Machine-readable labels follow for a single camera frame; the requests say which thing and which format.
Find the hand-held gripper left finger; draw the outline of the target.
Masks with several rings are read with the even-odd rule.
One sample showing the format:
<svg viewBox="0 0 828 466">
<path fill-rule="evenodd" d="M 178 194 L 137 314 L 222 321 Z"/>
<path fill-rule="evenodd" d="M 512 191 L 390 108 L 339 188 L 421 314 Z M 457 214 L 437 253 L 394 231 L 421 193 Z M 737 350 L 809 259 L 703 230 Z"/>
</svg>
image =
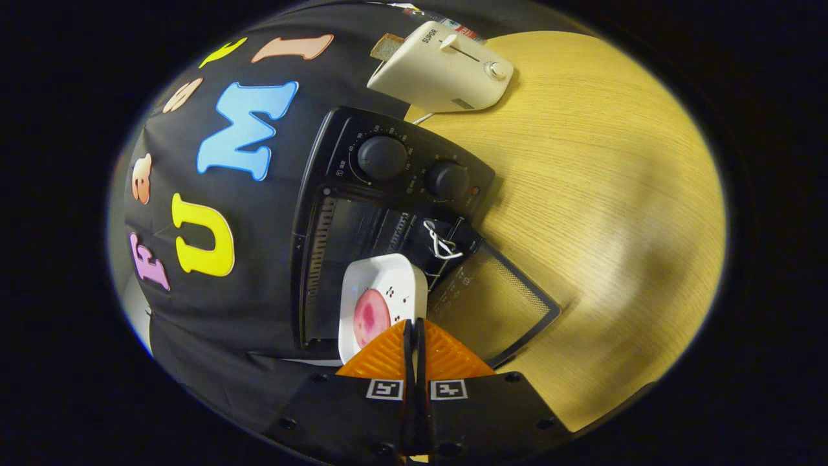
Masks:
<svg viewBox="0 0 828 466">
<path fill-rule="evenodd" d="M 403 464 L 418 454 L 412 324 L 399 322 L 334 374 L 313 373 L 265 436 L 324 464 Z"/>
</svg>

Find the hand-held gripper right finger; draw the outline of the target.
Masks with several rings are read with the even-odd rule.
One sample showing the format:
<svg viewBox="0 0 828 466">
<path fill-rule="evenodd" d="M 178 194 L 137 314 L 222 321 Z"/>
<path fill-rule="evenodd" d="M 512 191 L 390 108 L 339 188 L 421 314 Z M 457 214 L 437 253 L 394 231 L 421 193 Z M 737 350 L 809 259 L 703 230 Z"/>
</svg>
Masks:
<svg viewBox="0 0 828 466">
<path fill-rule="evenodd" d="M 414 454 L 429 464 L 529 464 L 574 439 L 521 372 L 497 373 L 418 319 Z"/>
</svg>

